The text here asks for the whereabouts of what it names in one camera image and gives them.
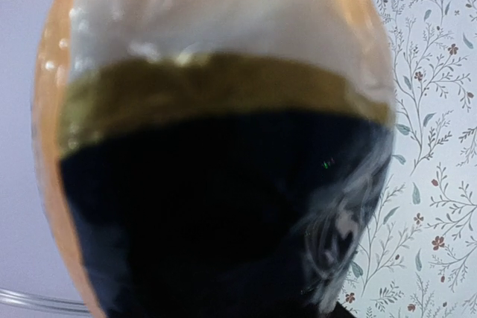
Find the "milk tea bottle dark label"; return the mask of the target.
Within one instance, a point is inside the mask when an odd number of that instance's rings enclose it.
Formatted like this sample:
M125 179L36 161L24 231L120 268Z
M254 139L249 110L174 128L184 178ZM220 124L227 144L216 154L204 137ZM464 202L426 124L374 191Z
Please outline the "milk tea bottle dark label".
M54 0L37 177L94 317L348 317L394 143L372 0Z

